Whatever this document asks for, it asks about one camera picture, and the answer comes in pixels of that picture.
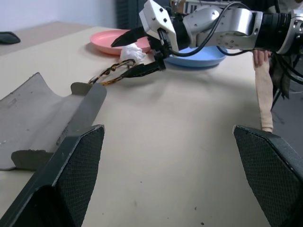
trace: table surface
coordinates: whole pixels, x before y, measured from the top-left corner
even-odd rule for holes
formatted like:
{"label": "table surface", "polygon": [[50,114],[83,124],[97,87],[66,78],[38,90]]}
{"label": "table surface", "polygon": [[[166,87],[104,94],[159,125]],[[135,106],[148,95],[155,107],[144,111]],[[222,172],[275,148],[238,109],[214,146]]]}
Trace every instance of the table surface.
{"label": "table surface", "polygon": [[[0,56],[0,98],[36,72],[67,96],[73,82],[88,82],[117,61],[89,43],[106,28],[66,33],[73,25],[47,26],[59,38],[45,38],[41,27],[33,33],[37,45],[23,40],[27,46]],[[167,67],[107,87],[95,120],[106,135],[83,226],[268,227],[232,134],[235,124],[260,128],[251,54],[227,57],[210,70]],[[0,172],[0,216],[31,175]]]}

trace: black mesh surface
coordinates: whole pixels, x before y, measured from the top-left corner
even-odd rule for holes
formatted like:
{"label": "black mesh surface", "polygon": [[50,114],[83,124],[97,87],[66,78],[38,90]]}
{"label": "black mesh surface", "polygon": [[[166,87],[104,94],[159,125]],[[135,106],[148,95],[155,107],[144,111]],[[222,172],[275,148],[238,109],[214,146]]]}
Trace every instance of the black mesh surface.
{"label": "black mesh surface", "polygon": [[59,192],[76,227],[83,223],[95,187],[100,160],[103,128],[83,137],[58,179]]}
{"label": "black mesh surface", "polygon": [[265,138],[241,128],[234,135],[247,180],[270,225],[289,226],[302,205],[300,179]]}

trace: white plastic bag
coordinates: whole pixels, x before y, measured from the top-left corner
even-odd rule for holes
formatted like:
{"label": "white plastic bag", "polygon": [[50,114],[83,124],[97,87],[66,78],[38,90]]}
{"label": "white plastic bag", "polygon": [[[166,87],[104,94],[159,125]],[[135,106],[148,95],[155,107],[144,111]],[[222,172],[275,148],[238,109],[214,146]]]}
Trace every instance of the white plastic bag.
{"label": "white plastic bag", "polygon": [[125,61],[128,59],[134,59],[137,64],[144,62],[146,54],[142,52],[142,49],[139,48],[136,44],[130,44],[123,47],[120,55],[120,61]]}

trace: hand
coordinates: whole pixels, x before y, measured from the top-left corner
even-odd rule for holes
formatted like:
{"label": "hand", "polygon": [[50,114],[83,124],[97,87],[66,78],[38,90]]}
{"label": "hand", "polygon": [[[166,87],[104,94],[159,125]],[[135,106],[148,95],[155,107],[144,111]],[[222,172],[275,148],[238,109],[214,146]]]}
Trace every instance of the hand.
{"label": "hand", "polygon": [[264,62],[268,61],[268,58],[270,57],[271,52],[254,50],[253,54],[254,54],[255,68],[258,68],[261,65],[263,65]]}

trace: plate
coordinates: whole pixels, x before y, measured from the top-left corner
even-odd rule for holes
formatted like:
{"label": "plate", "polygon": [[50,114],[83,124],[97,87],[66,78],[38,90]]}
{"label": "plate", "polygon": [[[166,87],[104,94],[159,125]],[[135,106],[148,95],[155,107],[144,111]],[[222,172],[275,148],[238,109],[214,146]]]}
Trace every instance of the plate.
{"label": "plate", "polygon": [[[195,49],[186,48],[180,51],[180,53],[188,53]],[[177,58],[169,57],[165,59],[165,61],[182,67],[206,68],[206,67],[213,67],[218,65],[225,58],[226,56],[222,54],[216,46],[207,46],[204,47],[200,52],[190,57],[177,57]]]}
{"label": "plate", "polygon": [[[129,30],[109,30],[104,32],[98,32],[91,36],[90,41],[99,51],[112,55],[120,55],[122,51],[122,46],[120,47],[111,47],[111,44],[119,36],[123,35]],[[138,39],[135,43],[138,47],[142,49],[144,53],[147,53],[151,50],[150,44],[148,43],[147,37]]]}

